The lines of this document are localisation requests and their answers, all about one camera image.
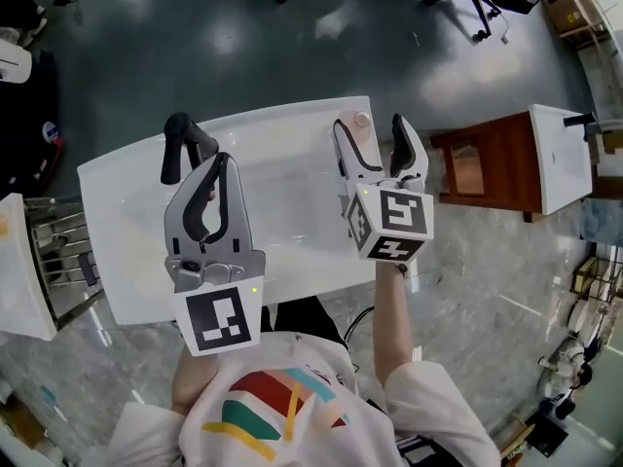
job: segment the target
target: yellow sticker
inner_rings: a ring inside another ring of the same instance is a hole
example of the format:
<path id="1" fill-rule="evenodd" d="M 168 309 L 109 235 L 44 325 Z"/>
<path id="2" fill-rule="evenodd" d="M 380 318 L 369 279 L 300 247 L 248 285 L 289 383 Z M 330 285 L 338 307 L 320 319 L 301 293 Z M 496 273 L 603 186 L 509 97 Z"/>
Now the yellow sticker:
<path id="1" fill-rule="evenodd" d="M 9 220 L 4 214 L 0 214 L 0 238 L 9 236 Z"/>

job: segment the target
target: green shape on shirt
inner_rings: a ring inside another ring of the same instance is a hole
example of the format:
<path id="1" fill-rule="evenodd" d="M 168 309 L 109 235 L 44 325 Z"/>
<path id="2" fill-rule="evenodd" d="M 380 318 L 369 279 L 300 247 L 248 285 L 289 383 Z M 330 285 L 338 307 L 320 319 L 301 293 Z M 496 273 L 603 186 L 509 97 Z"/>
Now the green shape on shirt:
<path id="1" fill-rule="evenodd" d="M 226 400 L 222 416 L 223 422 L 237 425 L 256 440 L 278 440 L 281 437 L 270 423 L 240 401 Z"/>

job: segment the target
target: person's right arm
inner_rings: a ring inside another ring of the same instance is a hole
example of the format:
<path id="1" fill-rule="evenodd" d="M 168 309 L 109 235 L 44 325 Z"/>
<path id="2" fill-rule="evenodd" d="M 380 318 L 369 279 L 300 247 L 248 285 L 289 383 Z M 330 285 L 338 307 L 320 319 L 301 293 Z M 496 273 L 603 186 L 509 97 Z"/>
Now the person's right arm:
<path id="1" fill-rule="evenodd" d="M 377 263 L 375 373 L 394 429 L 434 441 L 466 467 L 498 467 L 499 451 L 452 379 L 433 362 L 412 362 L 413 338 L 404 278 Z"/>

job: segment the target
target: dark floor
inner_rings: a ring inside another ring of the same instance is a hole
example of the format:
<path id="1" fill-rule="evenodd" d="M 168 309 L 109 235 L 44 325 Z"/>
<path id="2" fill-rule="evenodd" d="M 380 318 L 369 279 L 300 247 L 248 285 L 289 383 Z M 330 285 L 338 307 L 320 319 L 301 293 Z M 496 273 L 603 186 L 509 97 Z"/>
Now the dark floor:
<path id="1" fill-rule="evenodd" d="M 48 8 L 34 49 L 55 54 L 66 149 L 49 195 L 79 192 L 77 165 L 162 132 L 174 111 L 203 121 L 249 109 L 369 95 L 377 131 L 468 126 L 530 103 L 583 111 L 574 51 L 540 8 L 506 13 L 479 45 L 468 0 L 81 0 Z"/>

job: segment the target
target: wooden desk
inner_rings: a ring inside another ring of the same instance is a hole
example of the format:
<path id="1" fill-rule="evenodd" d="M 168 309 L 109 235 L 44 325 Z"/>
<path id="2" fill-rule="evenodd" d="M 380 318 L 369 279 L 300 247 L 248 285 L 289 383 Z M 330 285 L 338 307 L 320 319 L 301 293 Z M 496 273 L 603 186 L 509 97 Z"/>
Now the wooden desk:
<path id="1" fill-rule="evenodd" d="M 533 105 L 529 111 L 431 138 L 441 149 L 449 192 L 440 202 L 551 214 L 592 191 L 578 113 Z"/>

